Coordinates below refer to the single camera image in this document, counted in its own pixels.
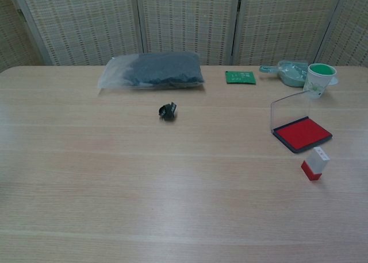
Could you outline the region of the red ink pad clear lid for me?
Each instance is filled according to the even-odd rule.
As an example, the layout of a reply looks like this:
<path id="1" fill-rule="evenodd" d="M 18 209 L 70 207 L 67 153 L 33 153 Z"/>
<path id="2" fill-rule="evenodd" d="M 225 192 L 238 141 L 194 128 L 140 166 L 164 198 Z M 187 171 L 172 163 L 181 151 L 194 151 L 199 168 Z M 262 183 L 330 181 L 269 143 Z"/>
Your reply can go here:
<path id="1" fill-rule="evenodd" d="M 271 103 L 270 131 L 295 154 L 332 139 L 332 133 L 310 117 L 311 96 L 299 92 Z"/>

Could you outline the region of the pale green dustpan set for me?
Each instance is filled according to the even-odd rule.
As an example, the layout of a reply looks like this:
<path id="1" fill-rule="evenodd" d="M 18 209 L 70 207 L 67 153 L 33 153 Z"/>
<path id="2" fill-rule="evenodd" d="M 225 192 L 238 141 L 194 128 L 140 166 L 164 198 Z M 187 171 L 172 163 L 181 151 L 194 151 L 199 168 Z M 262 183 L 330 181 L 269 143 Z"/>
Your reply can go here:
<path id="1" fill-rule="evenodd" d="M 303 87 L 308 71 L 308 63 L 304 61 L 281 60 L 277 65 L 261 65 L 259 71 L 276 74 L 281 82 L 289 87 Z"/>

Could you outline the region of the red and white stamp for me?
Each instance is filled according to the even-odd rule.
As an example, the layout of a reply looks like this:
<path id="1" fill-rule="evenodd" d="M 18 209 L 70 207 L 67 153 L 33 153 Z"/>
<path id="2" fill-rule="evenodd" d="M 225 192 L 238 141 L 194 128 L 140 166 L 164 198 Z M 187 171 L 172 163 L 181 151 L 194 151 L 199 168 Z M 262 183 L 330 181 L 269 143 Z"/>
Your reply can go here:
<path id="1" fill-rule="evenodd" d="M 310 181 L 318 180 L 324 168 L 330 161 L 330 157 L 319 146 L 312 149 L 311 154 L 302 162 L 301 169 Z"/>

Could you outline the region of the plastic bag with black garment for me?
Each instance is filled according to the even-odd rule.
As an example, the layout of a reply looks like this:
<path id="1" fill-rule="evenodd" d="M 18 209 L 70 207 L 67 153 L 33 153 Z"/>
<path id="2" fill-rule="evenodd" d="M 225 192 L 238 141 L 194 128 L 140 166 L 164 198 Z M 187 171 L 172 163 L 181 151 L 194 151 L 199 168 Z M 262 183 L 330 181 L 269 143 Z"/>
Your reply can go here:
<path id="1" fill-rule="evenodd" d="M 159 52 L 111 58 L 98 81 L 98 88 L 178 89 L 203 84 L 197 53 Z"/>

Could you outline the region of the green circuit board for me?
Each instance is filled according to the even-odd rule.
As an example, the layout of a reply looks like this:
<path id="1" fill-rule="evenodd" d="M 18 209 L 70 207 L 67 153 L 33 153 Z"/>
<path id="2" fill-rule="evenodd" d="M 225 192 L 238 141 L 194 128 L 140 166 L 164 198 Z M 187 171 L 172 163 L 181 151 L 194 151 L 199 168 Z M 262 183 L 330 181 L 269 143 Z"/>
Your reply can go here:
<path id="1" fill-rule="evenodd" d="M 253 72 L 225 71 L 227 84 L 254 84 L 256 79 Z"/>

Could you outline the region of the paper cup green inside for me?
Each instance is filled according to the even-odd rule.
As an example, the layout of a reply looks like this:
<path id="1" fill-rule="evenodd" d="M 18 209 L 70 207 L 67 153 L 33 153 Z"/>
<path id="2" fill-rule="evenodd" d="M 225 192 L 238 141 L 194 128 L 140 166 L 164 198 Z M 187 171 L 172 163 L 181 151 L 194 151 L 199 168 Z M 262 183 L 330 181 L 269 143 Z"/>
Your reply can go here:
<path id="1" fill-rule="evenodd" d="M 338 84 L 337 71 L 334 67 L 313 63 L 309 65 L 303 91 L 312 99 L 321 97 L 328 86 Z"/>

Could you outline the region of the woven folding screen panel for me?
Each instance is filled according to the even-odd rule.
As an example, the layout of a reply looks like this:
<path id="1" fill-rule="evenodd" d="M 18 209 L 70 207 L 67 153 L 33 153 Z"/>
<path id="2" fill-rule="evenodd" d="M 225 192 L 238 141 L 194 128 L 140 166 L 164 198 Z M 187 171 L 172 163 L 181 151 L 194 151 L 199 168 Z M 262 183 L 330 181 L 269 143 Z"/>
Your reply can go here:
<path id="1" fill-rule="evenodd" d="M 368 68 L 368 0 L 339 0 L 315 61 Z"/>
<path id="2" fill-rule="evenodd" d="M 233 65 L 274 65 L 317 56 L 339 0 L 240 0 Z"/>
<path id="3" fill-rule="evenodd" d="M 238 0 L 137 0 L 144 52 L 191 51 L 230 65 Z"/>
<path id="4" fill-rule="evenodd" d="M 14 0 L 0 0 L 0 72 L 11 67 L 43 64 Z"/>
<path id="5" fill-rule="evenodd" d="M 46 65 L 105 65 L 143 51 L 137 0 L 15 0 Z"/>

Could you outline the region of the small black clip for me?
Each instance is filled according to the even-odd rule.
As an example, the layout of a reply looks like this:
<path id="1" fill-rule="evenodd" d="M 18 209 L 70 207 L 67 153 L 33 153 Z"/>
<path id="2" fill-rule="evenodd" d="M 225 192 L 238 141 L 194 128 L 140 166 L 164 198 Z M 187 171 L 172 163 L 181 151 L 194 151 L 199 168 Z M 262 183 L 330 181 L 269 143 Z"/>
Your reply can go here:
<path id="1" fill-rule="evenodd" d="M 175 116 L 176 109 L 177 105 L 174 102 L 163 105 L 158 111 L 160 119 L 163 119 L 164 121 L 174 120 L 176 117 Z"/>

